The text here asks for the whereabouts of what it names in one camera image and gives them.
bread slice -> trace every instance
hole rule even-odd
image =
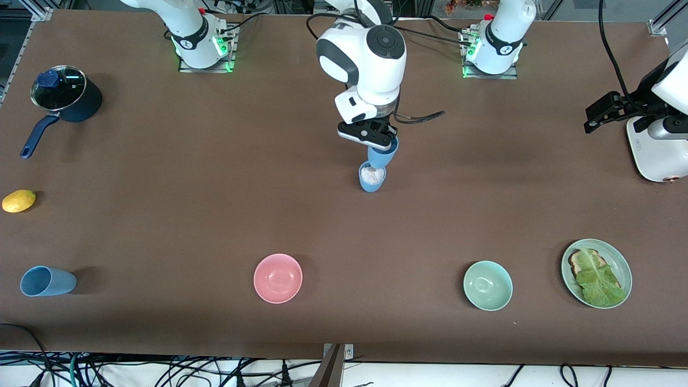
[[[602,258],[600,256],[599,251],[594,250],[594,249],[589,249],[589,250],[592,252],[592,256],[598,261],[599,266],[604,266],[607,264],[607,261],[605,261],[604,258]],[[580,264],[578,263],[578,256],[579,255],[581,255],[580,250],[573,253],[571,255],[571,257],[568,259],[568,263],[571,264],[571,269],[573,270],[573,276],[578,276],[578,273],[580,273],[582,270]],[[616,285],[618,287],[621,287],[621,284],[619,284],[618,281],[616,282]]]

lid knob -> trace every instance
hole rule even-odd
[[[55,70],[41,72],[36,78],[36,83],[41,87],[56,87],[60,83],[60,76]]]

green led light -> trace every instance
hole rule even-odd
[[[217,53],[220,55],[225,55],[227,53],[227,48],[220,46],[220,43],[222,43],[222,41],[213,36],[213,44],[215,44]]]

green plate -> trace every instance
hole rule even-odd
[[[568,259],[571,257],[571,255],[580,249],[597,250],[600,253],[600,256],[607,261],[607,264],[612,267],[612,272],[619,280],[621,288],[626,293],[626,297],[624,297],[621,302],[614,306],[607,306],[603,308],[600,306],[595,306],[583,299],[583,291],[578,285],[578,282],[576,282],[576,277],[573,276],[571,264],[568,263]],[[616,250],[611,244],[597,239],[581,239],[573,242],[568,249],[566,249],[566,252],[563,254],[563,258],[561,259],[561,275],[563,276],[564,283],[566,283],[566,287],[568,287],[568,290],[571,291],[571,294],[573,294],[585,305],[592,306],[593,308],[597,309],[611,309],[623,304],[631,294],[631,288],[633,287],[631,268],[628,267],[628,262],[626,262],[626,259],[623,257],[623,255],[621,255],[621,253],[619,253],[619,250]]]

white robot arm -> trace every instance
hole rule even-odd
[[[466,59],[482,72],[502,74],[518,60],[523,37],[535,20],[533,0],[502,0],[492,20],[478,24],[475,47]]]
[[[356,14],[353,0],[329,2],[342,14]],[[404,38],[384,24],[391,22],[389,8],[380,0],[357,3],[363,25],[337,19],[316,43],[325,73],[350,86],[334,99],[347,124],[390,115],[406,67]]]
[[[624,121],[638,171],[650,181],[688,176],[688,45],[643,78],[630,100],[609,92],[585,110],[585,132]]]
[[[219,31],[226,27],[226,22],[211,14],[201,14],[193,0],[121,1],[157,13],[170,30],[177,53],[189,66],[208,68],[227,54],[218,44]]]

